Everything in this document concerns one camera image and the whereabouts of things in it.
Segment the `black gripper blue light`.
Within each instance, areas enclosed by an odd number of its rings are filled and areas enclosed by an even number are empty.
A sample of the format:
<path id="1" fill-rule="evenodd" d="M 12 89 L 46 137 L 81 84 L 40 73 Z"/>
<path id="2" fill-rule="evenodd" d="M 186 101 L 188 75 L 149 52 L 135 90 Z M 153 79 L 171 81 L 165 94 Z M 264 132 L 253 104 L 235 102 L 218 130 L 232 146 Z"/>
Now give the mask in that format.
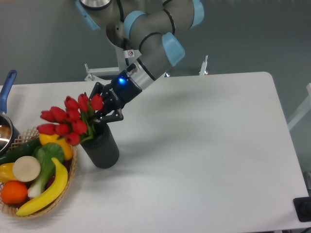
<path id="1" fill-rule="evenodd" d="M 111 112 L 108 115 L 96 112 L 94 122 L 110 123 L 122 121 L 124 119 L 121 109 L 125 104 L 132 101 L 142 89 L 134 82 L 127 71 L 122 71 L 119 75 L 112 79 L 111 83 L 103 85 L 96 82 L 89 99 L 91 100 L 96 94 L 101 95 L 103 100 L 102 112 Z"/>

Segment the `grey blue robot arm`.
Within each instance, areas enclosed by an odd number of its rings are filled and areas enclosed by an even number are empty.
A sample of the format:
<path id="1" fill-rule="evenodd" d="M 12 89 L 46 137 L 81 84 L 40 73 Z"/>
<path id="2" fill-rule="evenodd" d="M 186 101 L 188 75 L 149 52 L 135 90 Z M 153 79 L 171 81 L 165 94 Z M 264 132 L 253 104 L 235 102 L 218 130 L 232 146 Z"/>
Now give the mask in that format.
<path id="1" fill-rule="evenodd" d="M 103 107 L 95 122 L 123 119 L 121 109 L 155 82 L 184 56 L 175 34 L 193 28 L 204 19 L 199 0 L 164 0 L 163 9 L 143 12 L 137 0 L 77 0 L 75 5 L 93 30 L 121 24 L 119 37 L 130 41 L 140 56 L 107 85 L 96 84 L 92 95 L 100 94 Z"/>

